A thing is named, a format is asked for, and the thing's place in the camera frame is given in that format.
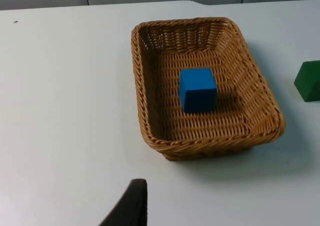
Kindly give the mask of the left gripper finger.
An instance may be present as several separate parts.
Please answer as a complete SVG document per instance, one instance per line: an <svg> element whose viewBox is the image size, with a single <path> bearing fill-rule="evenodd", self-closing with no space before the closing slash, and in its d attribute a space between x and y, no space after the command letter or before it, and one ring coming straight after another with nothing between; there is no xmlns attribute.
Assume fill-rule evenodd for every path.
<svg viewBox="0 0 320 226"><path fill-rule="evenodd" d="M100 226L147 226L148 184L143 178L130 181L127 189Z"/></svg>

